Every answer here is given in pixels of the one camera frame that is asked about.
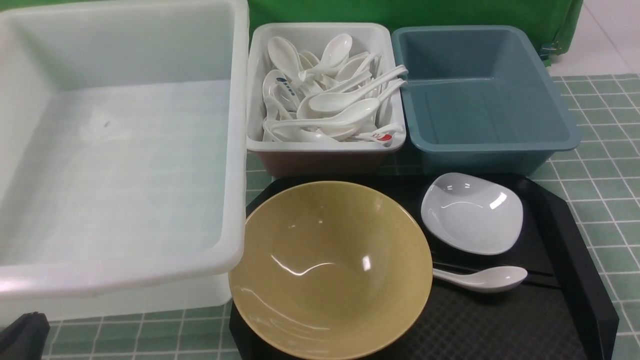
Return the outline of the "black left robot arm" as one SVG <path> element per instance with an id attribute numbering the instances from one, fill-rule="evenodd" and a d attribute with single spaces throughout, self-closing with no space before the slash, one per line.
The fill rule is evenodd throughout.
<path id="1" fill-rule="evenodd" d="M 0 333 L 2 360 L 41 360 L 50 322 L 40 312 L 25 313 Z"/>

